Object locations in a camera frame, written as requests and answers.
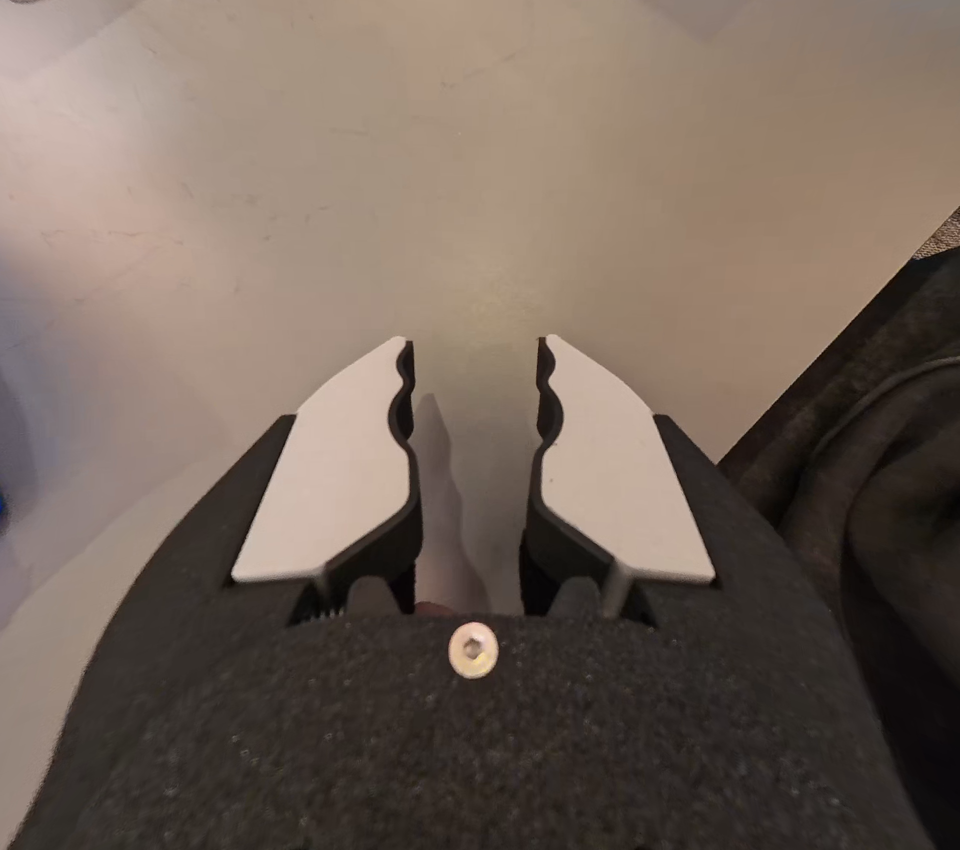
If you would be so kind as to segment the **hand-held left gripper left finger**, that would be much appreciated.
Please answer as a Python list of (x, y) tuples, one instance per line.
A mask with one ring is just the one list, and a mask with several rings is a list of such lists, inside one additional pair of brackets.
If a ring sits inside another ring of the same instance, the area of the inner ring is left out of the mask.
[(298, 407), (233, 583), (309, 580), (332, 605), (364, 577), (412, 586), (424, 542), (415, 378), (413, 341), (393, 337)]

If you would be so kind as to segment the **person's dark clothing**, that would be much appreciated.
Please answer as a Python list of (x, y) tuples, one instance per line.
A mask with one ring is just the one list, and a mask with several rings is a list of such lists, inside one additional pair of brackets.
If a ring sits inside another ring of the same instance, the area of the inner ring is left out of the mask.
[(904, 265), (720, 469), (837, 617), (921, 824), (958, 848), (958, 248)]

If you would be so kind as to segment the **grey desk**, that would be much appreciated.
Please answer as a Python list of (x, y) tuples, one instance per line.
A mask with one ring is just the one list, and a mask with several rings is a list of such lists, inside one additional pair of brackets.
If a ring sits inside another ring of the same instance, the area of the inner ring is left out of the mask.
[(536, 338), (721, 457), (958, 206), (958, 0), (2, 0), (2, 628), (414, 340), (427, 599), (519, 604)]

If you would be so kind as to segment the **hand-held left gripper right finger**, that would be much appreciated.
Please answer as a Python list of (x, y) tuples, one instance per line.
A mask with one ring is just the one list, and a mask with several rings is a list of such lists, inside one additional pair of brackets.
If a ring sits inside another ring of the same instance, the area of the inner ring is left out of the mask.
[(537, 341), (538, 396), (521, 598), (567, 613), (574, 594), (604, 618), (652, 618), (649, 583), (710, 587), (716, 570), (658, 418), (619, 377), (558, 335)]

